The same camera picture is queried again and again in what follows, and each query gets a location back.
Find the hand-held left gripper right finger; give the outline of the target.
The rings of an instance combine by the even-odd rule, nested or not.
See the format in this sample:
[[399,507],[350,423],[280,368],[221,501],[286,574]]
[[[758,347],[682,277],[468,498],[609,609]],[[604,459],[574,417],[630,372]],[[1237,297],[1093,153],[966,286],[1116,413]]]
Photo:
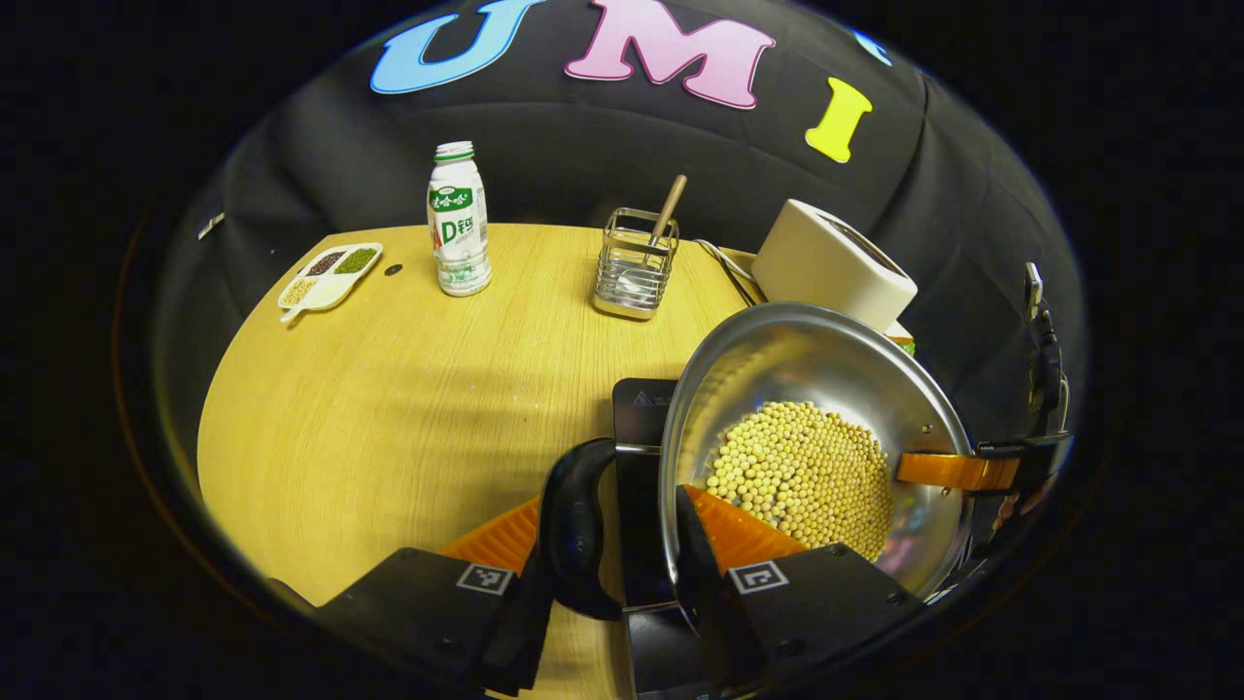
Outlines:
[[723,568],[699,501],[698,489],[675,489],[675,589],[720,698],[845,688],[848,669],[880,654],[924,612],[916,594],[840,543]]

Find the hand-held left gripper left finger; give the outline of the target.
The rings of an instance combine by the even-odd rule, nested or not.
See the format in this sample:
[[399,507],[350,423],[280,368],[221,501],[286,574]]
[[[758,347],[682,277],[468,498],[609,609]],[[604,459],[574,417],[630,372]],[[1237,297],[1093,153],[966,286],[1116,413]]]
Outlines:
[[554,603],[535,553],[537,499],[445,545],[404,546],[316,609],[392,660],[466,688],[534,688]]

